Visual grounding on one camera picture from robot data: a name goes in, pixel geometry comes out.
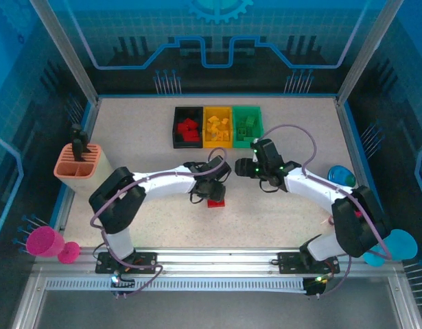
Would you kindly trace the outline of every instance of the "green tray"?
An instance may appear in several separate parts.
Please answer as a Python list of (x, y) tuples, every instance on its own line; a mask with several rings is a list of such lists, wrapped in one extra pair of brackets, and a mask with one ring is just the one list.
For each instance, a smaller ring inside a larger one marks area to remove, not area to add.
[[(263, 136), (263, 120), (261, 117), (261, 109), (259, 106), (233, 106), (233, 147), (238, 149), (250, 149), (250, 141), (245, 141), (244, 138), (252, 137), (259, 138)], [(246, 127), (247, 117), (254, 117), (255, 122), (252, 126), (252, 136), (238, 136), (238, 128)]]

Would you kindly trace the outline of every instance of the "gear logo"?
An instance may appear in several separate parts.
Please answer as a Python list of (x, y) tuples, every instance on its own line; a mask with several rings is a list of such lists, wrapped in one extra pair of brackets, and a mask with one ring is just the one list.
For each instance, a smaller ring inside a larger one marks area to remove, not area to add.
[(253, 5), (253, 0), (189, 0), (189, 13), (206, 23), (221, 21), (229, 23), (230, 19), (238, 19), (240, 13), (246, 13), (246, 7)]

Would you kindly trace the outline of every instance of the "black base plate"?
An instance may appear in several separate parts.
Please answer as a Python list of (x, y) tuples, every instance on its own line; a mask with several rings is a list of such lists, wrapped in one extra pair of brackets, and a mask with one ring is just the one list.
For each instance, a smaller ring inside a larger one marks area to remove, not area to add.
[[(135, 265), (153, 265), (157, 264), (157, 254), (155, 252), (135, 252), (124, 259), (125, 262)], [(98, 262), (96, 264), (96, 274), (113, 274), (115, 271), (126, 274), (155, 274), (156, 269), (129, 269), (119, 264), (109, 252), (100, 252), (98, 254)]]
[(323, 262), (313, 262), (307, 269), (302, 263), (301, 254), (298, 252), (280, 252), (278, 253), (278, 266), (280, 274), (334, 274), (340, 273), (339, 262), (337, 265), (337, 257), (331, 257)]

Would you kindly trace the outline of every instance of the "red block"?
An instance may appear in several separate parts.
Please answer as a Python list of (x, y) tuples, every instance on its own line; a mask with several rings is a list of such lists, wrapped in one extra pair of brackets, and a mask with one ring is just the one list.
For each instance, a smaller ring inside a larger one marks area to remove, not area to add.
[(186, 123), (186, 125), (188, 126), (190, 130), (194, 130), (198, 128), (198, 123), (196, 123), (194, 120), (191, 120), (190, 118), (183, 121), (183, 123)]
[(186, 123), (177, 123), (177, 132), (182, 134), (188, 131), (188, 125)]
[(191, 138), (191, 137), (198, 137), (198, 131), (197, 130), (189, 130), (187, 132), (183, 132), (183, 139), (185, 138)]
[(184, 142), (200, 142), (200, 137), (189, 137), (189, 138), (184, 138), (183, 139)]
[(208, 208), (219, 208), (219, 207), (224, 207), (224, 200), (221, 202), (208, 200)]

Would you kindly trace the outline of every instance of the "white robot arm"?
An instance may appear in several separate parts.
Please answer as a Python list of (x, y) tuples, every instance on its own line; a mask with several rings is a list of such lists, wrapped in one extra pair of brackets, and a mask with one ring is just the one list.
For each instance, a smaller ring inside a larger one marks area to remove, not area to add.
[(218, 170), (213, 170), (217, 169), (222, 161), (222, 157), (217, 156), (208, 163), (187, 162), (174, 169), (154, 173), (131, 173), (125, 167), (116, 169), (89, 199), (93, 211), (97, 212), (118, 190), (140, 181), (99, 216), (108, 245), (116, 256), (125, 259), (134, 252), (128, 227), (143, 202), (179, 193), (190, 194), (191, 201), (193, 195), (201, 198), (200, 201), (222, 201), (226, 189), (220, 180), (231, 173), (227, 163)]
[(307, 170), (304, 172), (300, 164), (284, 162), (270, 139), (255, 141), (251, 147), (253, 157), (242, 158), (235, 163), (238, 176), (259, 179), (261, 189), (262, 183), (268, 182), (277, 188), (274, 191), (282, 190), (306, 197), (334, 217), (335, 232), (315, 236), (300, 247), (305, 262), (323, 261), (341, 254), (360, 257), (377, 244), (362, 214), (344, 194), (351, 195), (360, 203), (382, 239), (390, 234), (389, 220), (369, 188), (360, 186), (353, 189), (334, 184)]

